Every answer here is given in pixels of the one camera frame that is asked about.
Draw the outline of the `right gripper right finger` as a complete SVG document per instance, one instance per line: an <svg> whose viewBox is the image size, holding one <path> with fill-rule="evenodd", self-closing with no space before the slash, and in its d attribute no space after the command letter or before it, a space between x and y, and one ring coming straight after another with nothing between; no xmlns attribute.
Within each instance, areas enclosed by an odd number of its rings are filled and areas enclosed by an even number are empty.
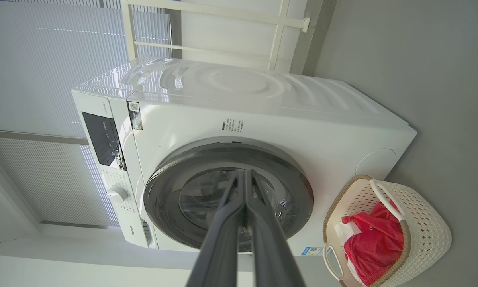
<svg viewBox="0 0 478 287"><path fill-rule="evenodd" d="M267 202L257 172L245 171L245 214L252 235L256 287L304 287L285 233Z"/></svg>

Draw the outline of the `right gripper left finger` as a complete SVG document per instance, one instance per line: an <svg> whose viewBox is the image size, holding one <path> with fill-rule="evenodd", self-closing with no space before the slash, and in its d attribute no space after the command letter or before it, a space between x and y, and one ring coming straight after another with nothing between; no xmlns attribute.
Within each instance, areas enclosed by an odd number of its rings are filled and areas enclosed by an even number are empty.
<svg viewBox="0 0 478 287"><path fill-rule="evenodd" d="M246 204L244 169L232 174L187 287L235 287L237 285L237 255L243 210Z"/></svg>

